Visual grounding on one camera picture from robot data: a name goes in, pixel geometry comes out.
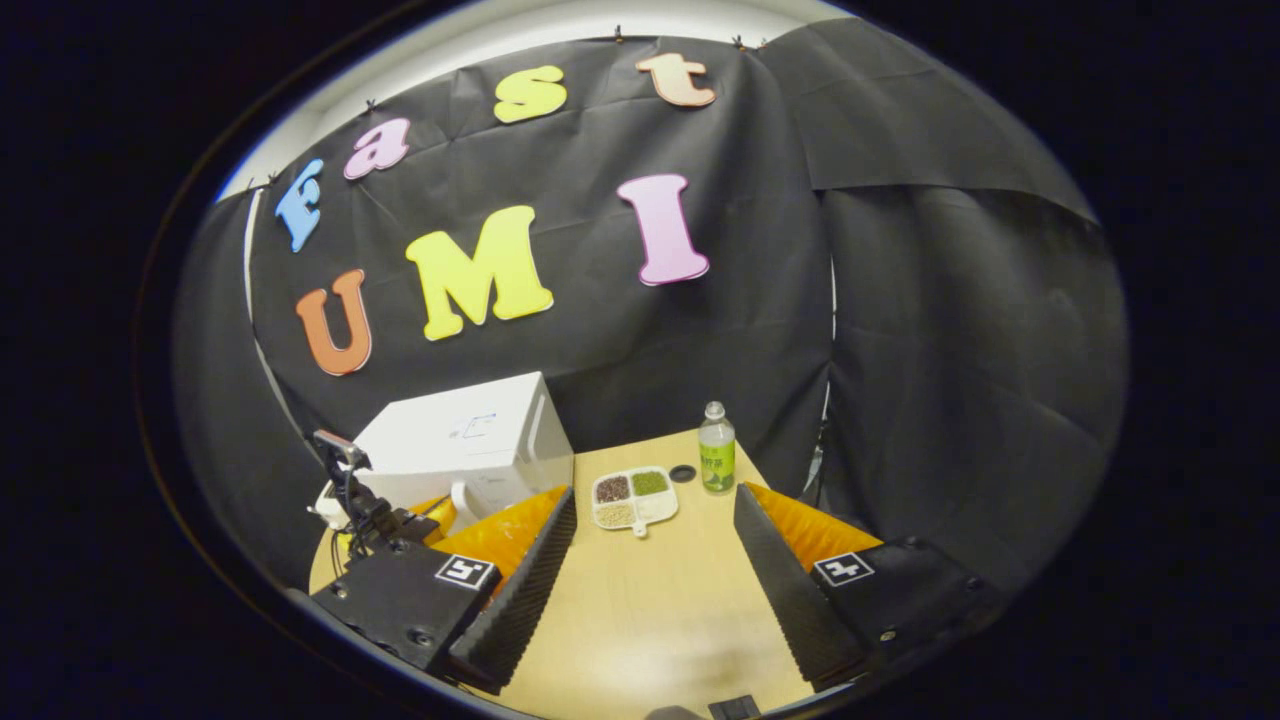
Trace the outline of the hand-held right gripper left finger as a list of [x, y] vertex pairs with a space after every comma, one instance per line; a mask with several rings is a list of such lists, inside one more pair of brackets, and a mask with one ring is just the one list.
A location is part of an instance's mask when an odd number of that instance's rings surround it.
[[434, 547], [394, 539], [310, 600], [411, 667], [499, 694], [541, 620], [576, 529], [575, 492], [557, 487]]

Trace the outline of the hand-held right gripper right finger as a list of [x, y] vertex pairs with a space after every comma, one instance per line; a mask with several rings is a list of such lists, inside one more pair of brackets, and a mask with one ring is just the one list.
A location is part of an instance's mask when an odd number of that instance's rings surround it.
[[881, 541], [763, 486], [737, 488], [733, 527], [815, 691], [902, 676], [1006, 605], [996, 584], [928, 539]]

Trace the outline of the white microwave oven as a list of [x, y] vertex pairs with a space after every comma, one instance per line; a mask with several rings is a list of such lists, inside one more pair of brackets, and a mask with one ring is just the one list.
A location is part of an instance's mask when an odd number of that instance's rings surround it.
[[454, 506], [456, 534], [573, 484], [573, 450], [539, 372], [388, 404], [355, 445], [362, 486], [397, 509]]

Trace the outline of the green label drink bottle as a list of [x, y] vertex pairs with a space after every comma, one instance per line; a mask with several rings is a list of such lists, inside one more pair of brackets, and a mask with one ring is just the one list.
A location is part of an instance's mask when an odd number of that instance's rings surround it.
[[736, 482], [736, 429], [719, 401], [704, 409], [698, 448], [703, 487], [713, 495], [730, 492]]

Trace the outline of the white divided tray with grains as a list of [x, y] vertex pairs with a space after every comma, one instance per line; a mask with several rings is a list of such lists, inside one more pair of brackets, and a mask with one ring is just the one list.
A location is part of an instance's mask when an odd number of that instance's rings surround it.
[[630, 468], [596, 478], [589, 493], [590, 518], [604, 530], [630, 530], [645, 537], [653, 524], [678, 511], [669, 473], [659, 466]]

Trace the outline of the black backdrop cloth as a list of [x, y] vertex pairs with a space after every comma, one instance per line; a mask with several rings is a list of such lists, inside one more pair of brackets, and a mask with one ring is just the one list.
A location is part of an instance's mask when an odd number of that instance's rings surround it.
[[417, 85], [215, 205], [172, 322], [206, 500], [301, 585], [316, 428], [543, 374], [579, 452], [722, 402], [768, 483], [1016, 591], [1123, 418], [1126, 318], [1041, 141], [860, 19], [741, 53], [586, 38]]

